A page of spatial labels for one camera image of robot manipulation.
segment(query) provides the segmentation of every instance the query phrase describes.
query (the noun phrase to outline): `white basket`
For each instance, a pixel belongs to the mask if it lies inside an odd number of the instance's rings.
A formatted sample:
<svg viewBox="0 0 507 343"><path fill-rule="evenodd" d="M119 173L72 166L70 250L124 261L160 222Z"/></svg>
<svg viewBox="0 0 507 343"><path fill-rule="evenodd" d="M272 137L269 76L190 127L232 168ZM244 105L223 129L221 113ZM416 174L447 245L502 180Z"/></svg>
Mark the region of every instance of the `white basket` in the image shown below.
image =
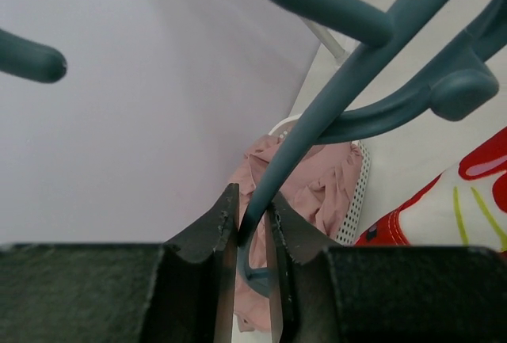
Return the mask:
<svg viewBox="0 0 507 343"><path fill-rule="evenodd" d="M276 135L283 139L288 134L288 129L295 125L300 116L301 115L295 115L282 120L271 130L269 134ZM364 192L366 191L371 163L370 152L366 146L361 141L353 141L353 143L361 150L363 155L363 165L361 166L359 181L357 181L354 197L336 237L336 241L344 246L350 246L356 241L357 224L359 223L361 208L363 207Z"/></svg>

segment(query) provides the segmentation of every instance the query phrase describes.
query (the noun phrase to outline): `perforated basket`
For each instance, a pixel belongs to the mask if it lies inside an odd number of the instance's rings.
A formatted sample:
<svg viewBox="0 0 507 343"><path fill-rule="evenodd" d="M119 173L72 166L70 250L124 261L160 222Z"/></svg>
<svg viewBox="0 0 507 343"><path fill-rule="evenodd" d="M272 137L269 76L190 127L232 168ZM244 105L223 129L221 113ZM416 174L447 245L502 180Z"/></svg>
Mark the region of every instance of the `perforated basket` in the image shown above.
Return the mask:
<svg viewBox="0 0 507 343"><path fill-rule="evenodd" d="M270 135L276 135L281 139L285 138L288 134L288 130L294 126L301 115L295 115L288 117L278 123L269 133ZM336 241L344 246L352 245L356 241L356 230L359 218L361 215L361 208L363 207L364 193L366 191L366 184L368 183L368 174L370 170L370 152L361 141L353 141L357 145L363 155L363 165L359 176L359 181L354 191L354 197L350 203L349 210L343 221L343 224L338 231Z"/></svg>

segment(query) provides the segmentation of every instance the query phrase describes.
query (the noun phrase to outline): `crumpled fabric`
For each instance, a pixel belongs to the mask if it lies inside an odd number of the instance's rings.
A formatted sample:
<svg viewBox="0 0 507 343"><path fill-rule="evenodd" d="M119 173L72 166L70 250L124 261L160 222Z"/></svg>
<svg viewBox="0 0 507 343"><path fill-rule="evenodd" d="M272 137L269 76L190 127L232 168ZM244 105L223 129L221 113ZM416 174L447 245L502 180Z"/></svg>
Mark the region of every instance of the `crumpled fabric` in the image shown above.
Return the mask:
<svg viewBox="0 0 507 343"><path fill-rule="evenodd" d="M261 137L245 152L243 163L229 180L229 183L239 184L240 222L252 192L283 141L271 135ZM362 160L360 149L352 143L314 146L280 191L305 220L327 236L336 238L352 201ZM250 250L252 268L266 266L264 225L263 216ZM238 316L240 331L271 330L269 300L250 289L238 273L234 313Z"/></svg>

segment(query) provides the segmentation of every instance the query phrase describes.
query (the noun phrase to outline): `white wall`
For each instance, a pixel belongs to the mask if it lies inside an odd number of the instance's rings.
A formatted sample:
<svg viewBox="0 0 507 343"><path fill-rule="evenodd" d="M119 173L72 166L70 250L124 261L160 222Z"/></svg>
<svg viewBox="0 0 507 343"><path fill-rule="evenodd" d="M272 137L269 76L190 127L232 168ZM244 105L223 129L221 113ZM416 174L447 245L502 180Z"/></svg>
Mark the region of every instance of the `white wall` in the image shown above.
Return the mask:
<svg viewBox="0 0 507 343"><path fill-rule="evenodd" d="M161 241L288 114L317 40L267 0L0 0L64 80L0 74L0 242Z"/></svg>

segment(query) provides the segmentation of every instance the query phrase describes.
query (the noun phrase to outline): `dark object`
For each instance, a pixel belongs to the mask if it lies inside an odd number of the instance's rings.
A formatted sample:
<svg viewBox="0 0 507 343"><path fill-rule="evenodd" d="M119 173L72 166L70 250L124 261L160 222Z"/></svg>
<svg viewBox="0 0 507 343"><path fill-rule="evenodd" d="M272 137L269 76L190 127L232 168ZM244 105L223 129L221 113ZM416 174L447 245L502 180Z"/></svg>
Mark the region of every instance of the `dark object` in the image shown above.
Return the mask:
<svg viewBox="0 0 507 343"><path fill-rule="evenodd" d="M67 72L58 50L0 29L0 71L41 83L54 83Z"/></svg>
<svg viewBox="0 0 507 343"><path fill-rule="evenodd" d="M165 244L4 247L0 340L231 341L238 186Z"/></svg>
<svg viewBox="0 0 507 343"><path fill-rule="evenodd" d="M268 213L273 341L507 341L497 253L341 247L280 194Z"/></svg>

